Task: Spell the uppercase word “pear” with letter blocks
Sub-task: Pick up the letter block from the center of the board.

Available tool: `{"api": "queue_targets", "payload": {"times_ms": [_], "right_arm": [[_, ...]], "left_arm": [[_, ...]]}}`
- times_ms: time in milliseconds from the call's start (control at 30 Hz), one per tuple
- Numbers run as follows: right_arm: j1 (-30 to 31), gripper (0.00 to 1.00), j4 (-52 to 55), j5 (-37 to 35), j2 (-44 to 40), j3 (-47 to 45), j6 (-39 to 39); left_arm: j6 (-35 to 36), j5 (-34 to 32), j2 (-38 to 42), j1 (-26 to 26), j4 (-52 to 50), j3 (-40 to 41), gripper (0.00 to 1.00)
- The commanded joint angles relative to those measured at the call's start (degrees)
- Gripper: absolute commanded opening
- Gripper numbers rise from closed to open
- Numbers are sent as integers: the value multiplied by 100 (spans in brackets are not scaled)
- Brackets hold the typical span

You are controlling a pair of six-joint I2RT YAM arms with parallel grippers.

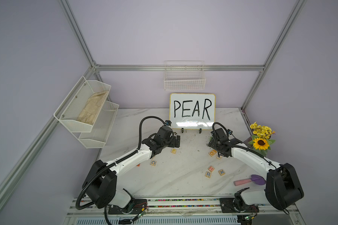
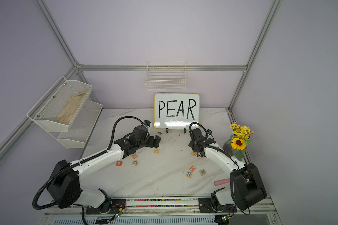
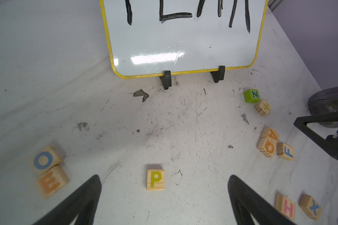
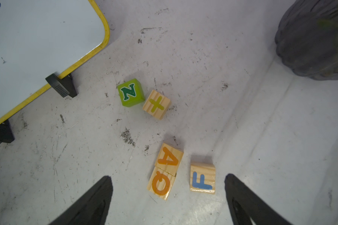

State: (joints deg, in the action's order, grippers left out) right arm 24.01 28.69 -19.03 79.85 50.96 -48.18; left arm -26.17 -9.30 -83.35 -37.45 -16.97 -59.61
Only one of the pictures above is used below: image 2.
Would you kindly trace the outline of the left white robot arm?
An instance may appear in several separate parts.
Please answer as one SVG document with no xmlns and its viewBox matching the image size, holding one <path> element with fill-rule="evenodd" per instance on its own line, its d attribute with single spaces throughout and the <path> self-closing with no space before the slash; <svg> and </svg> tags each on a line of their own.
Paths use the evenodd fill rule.
<svg viewBox="0 0 338 225">
<path fill-rule="evenodd" d="M 141 121 L 132 132 L 116 140 L 116 127 L 125 119 L 136 120 L 137 117 L 119 118 L 113 125 L 110 143 L 104 150 L 72 162 L 59 161 L 50 178 L 35 194 L 33 209 L 43 210 L 55 205 L 64 209 L 81 205 L 95 208 L 101 214 L 108 213 L 114 206 L 111 197 L 102 188 L 90 190 L 82 182 L 100 169 L 131 156 L 142 148 L 158 148 L 161 141 L 160 136 L 150 135 L 150 121 Z"/>
</svg>

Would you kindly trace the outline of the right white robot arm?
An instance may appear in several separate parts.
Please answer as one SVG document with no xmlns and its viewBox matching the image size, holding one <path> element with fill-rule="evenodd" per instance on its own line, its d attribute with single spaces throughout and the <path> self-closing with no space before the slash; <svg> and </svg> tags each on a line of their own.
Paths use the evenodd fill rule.
<svg viewBox="0 0 338 225">
<path fill-rule="evenodd" d="M 234 205 L 243 212 L 267 197 L 258 168 L 245 164 L 231 156 L 209 138 L 209 132 L 198 122 L 189 125 L 188 146 L 198 157 L 206 157 L 216 163 L 230 177 L 230 195 Z"/>
</svg>

